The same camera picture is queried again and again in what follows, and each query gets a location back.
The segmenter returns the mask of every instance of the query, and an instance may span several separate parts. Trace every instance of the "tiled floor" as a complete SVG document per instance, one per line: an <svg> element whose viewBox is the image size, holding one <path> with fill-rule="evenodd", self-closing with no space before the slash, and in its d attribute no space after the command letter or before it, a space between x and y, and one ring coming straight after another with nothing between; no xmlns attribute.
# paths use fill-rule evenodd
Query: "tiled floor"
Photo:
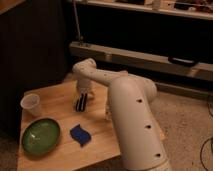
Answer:
<svg viewBox="0 0 213 171"><path fill-rule="evenodd" d="M65 81L71 79L73 76L69 74ZM213 136L213 117L209 114L206 101L158 92L151 110L166 135L164 145L174 171L204 170L200 162L200 149L203 142ZM16 170L18 145L3 134L0 135L0 170ZM209 171L213 171L210 143L204 147L203 160ZM100 170L124 170L121 158L116 157L82 169Z"/></svg>

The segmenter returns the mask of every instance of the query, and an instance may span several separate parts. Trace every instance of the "white cup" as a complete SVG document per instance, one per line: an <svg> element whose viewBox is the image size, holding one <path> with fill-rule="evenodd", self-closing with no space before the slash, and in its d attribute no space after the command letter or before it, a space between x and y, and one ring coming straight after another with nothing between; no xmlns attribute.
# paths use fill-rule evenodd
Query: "white cup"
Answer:
<svg viewBox="0 0 213 171"><path fill-rule="evenodd" d="M41 116L41 104L38 94L28 94L21 100L21 107L31 113L33 116Z"/></svg>

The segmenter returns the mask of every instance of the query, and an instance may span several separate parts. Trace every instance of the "table surface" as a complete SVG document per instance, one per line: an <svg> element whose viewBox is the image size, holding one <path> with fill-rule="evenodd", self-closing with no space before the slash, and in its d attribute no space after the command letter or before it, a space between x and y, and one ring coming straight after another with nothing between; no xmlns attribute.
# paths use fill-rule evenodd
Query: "table surface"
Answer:
<svg viewBox="0 0 213 171"><path fill-rule="evenodd" d="M25 0L0 0L0 15L24 1Z"/></svg>
<svg viewBox="0 0 213 171"><path fill-rule="evenodd" d="M113 125L105 119L107 88L95 82L92 86L95 98L88 101L86 111L81 113L73 108L76 95L75 81L25 93L39 94L42 116L34 118L23 110L20 136L22 137L30 123L48 117L59 123L61 137L54 150L37 159L25 155L20 143L18 171L71 171L120 155ZM92 140L84 147L74 141L69 134L70 129L78 124L92 135ZM164 139L164 134L157 122L156 126L161 139Z"/></svg>

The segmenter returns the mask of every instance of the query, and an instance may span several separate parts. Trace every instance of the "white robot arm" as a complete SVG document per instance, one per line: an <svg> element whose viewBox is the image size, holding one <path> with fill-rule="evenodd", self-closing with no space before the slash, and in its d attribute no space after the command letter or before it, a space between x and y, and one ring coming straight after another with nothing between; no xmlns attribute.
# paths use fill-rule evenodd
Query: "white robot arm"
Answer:
<svg viewBox="0 0 213 171"><path fill-rule="evenodd" d="M128 73L96 69L87 59L73 66L78 89L87 92L90 80L108 86L109 108L127 170L171 171L162 141L156 131L148 101L156 96L155 84Z"/></svg>

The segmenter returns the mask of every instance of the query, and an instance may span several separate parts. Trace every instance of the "green plate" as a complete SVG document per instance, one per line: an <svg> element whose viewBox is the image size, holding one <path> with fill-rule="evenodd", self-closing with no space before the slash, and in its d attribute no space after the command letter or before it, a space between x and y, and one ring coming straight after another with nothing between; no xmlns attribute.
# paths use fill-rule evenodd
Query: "green plate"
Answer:
<svg viewBox="0 0 213 171"><path fill-rule="evenodd" d="M22 136L22 147L27 154L41 156L57 145L59 137L60 127L55 120L40 119L26 128Z"/></svg>

